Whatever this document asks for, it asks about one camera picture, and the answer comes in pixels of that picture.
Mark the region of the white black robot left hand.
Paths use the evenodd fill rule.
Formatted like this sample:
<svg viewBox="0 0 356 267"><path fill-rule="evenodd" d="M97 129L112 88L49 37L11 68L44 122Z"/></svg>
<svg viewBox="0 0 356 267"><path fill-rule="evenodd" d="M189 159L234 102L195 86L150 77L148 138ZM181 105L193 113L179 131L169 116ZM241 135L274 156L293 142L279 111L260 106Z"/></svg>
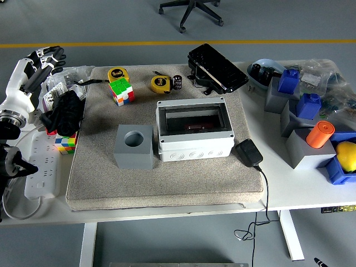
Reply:
<svg viewBox="0 0 356 267"><path fill-rule="evenodd" d="M1 110L9 110L23 117L35 110L34 97L41 84L63 70L66 55L60 46L40 48L18 61L6 88Z"/></svg>

